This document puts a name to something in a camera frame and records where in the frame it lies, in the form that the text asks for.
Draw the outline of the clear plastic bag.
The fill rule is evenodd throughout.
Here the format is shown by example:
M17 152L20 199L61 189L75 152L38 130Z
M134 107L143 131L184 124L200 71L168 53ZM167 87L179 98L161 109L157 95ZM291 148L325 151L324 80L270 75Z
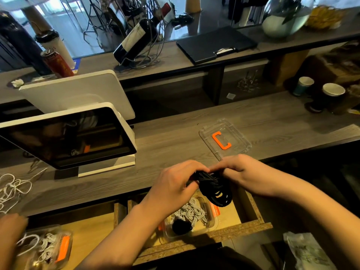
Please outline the clear plastic bag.
M289 231L283 234L283 240L295 258L296 270L337 270L311 233Z

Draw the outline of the yellow woven basket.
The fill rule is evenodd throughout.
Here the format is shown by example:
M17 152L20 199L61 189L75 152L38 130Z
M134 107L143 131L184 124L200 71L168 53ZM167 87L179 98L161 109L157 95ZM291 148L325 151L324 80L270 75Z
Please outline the yellow woven basket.
M313 8L305 26L314 30L330 30L340 27L346 11L332 6L320 5Z

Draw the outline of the person's right forearm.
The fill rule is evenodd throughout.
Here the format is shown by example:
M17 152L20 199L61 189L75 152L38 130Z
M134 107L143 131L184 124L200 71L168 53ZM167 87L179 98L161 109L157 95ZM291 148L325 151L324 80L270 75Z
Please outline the person's right forearm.
M309 213L331 236L336 245L360 270L360 218L312 184L264 165L269 176L266 190L296 204Z

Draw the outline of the cardboard tube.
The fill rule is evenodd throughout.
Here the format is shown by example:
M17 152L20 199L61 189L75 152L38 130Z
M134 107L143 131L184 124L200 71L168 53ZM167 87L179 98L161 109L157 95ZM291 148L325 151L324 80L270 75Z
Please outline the cardboard tube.
M185 3L186 14L195 14L195 13L200 13L201 11L202 9L201 9L200 0L186 0Z

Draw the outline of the white customer display screen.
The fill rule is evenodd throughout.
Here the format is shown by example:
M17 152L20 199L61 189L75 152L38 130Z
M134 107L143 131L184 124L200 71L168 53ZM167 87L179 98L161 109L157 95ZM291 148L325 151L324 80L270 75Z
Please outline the white customer display screen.
M109 102L126 121L135 119L117 75L109 69L27 84L19 92L45 114Z

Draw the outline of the black clipboard folder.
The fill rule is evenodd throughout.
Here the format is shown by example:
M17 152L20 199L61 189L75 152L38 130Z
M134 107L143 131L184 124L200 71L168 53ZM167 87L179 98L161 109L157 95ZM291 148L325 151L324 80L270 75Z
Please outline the black clipboard folder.
M194 65L231 53L254 49L258 45L251 38L229 26L178 40L176 44Z

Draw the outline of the person's left forearm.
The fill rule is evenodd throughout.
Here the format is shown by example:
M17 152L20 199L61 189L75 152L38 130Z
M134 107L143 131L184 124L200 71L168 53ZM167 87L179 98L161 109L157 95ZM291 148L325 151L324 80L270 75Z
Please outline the person's left forearm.
M150 205L136 205L75 270L129 270L163 219L160 211L152 211Z

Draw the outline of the white cup with black lid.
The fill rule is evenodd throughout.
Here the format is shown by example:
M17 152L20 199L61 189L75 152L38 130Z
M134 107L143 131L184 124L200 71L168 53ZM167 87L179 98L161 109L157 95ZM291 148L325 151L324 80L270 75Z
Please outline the white cup with black lid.
M61 55L71 69L75 68L75 62L57 31L53 29L41 31L39 34L35 35L35 40L42 45L44 49L55 50Z

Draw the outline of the teal paper cup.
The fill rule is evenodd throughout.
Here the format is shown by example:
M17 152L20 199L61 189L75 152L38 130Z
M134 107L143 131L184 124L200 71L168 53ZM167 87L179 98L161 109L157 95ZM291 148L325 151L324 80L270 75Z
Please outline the teal paper cup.
M314 84L314 80L310 77L300 77L298 79L297 86L292 91L294 96L301 96L303 95L306 90Z

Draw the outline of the clear box with orange latch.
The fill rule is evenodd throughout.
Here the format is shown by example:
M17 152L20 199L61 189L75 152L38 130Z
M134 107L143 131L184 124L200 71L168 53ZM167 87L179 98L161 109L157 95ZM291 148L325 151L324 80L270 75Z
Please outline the clear box with orange latch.
M69 261L73 232L60 225L25 231L16 243L11 270L63 270Z

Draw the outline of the person's right hand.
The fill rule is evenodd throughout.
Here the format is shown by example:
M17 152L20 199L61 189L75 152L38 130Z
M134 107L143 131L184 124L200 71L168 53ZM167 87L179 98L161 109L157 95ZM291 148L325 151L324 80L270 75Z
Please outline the person's right hand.
M236 184L253 194L272 195L272 167L245 154L225 158L242 158L243 171L241 173L241 182Z

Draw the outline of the metal scissors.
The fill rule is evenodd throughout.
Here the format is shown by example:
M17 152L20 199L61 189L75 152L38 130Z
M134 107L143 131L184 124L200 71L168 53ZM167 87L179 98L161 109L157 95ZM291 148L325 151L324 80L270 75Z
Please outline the metal scissors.
M26 181L36 182L42 174L48 169L49 165L39 159L33 160L31 163L27 175L29 176Z

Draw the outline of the clear drinking glasses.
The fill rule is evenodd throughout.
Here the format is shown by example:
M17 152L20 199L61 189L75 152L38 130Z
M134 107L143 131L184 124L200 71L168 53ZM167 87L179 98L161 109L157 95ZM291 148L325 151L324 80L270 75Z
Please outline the clear drinking glasses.
M238 83L237 87L247 93L251 93L255 90L260 89L259 79L258 79L258 70L247 71L245 77L241 78Z

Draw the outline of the person's left hand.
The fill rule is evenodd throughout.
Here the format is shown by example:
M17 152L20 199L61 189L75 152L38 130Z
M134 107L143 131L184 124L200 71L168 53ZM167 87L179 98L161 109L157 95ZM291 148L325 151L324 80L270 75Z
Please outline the person's left hand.
M181 198L183 185L197 171L210 172L209 168L195 160L187 160L164 169L155 180L141 205L158 225L166 217L176 212L190 199Z

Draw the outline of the wooden drawer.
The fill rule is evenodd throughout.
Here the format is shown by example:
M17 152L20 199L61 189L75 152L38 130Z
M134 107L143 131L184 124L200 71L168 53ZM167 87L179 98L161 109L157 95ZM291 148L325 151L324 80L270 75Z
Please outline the wooden drawer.
M242 187L231 184L232 202L226 207L216 207L197 191L194 197L198 206L205 206L207 223L198 221L193 230L176 235L169 223L169 216L162 221L146 240L133 265L148 263L185 251L220 243L237 236L251 235L272 229L265 222L253 196Z

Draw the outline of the black round item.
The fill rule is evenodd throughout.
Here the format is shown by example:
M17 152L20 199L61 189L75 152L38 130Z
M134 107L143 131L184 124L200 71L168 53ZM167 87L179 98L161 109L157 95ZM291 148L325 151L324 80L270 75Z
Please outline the black round item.
M172 224L173 233L182 236L192 231L193 227L190 221L176 219Z

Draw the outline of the dark wine bottle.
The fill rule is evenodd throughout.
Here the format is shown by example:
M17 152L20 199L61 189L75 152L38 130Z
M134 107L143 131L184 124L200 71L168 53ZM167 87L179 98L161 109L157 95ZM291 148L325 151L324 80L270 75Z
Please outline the dark wine bottle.
M113 52L119 65L128 66L149 43L156 40L159 34L157 27L170 11L170 4L165 3L152 18L143 18L135 25Z

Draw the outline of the black paper cup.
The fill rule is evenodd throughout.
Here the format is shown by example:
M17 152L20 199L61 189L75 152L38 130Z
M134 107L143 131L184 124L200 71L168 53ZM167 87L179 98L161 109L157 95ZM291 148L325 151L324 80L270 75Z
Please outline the black paper cup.
M321 91L313 96L313 101L309 103L308 108L313 113L321 113L331 103L334 103L339 97L343 96L345 92L345 88L341 85L326 83L322 86Z

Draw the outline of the red drink can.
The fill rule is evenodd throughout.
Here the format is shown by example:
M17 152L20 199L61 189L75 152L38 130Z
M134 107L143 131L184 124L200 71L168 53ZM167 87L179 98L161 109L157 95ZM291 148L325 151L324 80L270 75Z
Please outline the red drink can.
M66 63L65 59L53 48L42 51L40 56L57 78L74 76L74 72Z

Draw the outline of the white point-of-sale terminal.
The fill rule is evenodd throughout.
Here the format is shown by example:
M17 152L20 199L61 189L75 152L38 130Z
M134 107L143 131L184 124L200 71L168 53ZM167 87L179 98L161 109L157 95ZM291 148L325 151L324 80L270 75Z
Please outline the white point-of-sale terminal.
M135 134L109 102L0 123L0 137L78 177L135 166Z

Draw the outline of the round glass vase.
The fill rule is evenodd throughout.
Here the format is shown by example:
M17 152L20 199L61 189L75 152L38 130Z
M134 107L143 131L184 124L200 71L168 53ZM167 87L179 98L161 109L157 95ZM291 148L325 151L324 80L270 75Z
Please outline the round glass vase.
M285 38L308 20L315 0L269 0L263 11L262 29L271 38Z

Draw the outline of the clear plastic lid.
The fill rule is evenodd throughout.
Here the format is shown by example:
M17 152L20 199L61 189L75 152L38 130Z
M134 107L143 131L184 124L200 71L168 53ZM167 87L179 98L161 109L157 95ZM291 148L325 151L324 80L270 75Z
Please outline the clear plastic lid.
M199 136L219 161L228 156L247 154L252 149L250 141L225 118L200 129Z

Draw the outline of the brown paper bag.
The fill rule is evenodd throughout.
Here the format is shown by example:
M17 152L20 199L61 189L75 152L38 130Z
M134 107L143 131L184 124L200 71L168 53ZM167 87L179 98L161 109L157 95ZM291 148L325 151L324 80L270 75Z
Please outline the brown paper bag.
M312 78L315 87L360 85L360 39L306 58L298 75Z

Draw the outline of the orange clip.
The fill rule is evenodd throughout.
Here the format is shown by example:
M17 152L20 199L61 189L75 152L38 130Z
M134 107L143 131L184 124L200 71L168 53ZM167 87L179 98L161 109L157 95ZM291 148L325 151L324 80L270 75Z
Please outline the orange clip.
M228 150L232 147L232 144L222 135L221 131L213 133L212 139L222 150Z

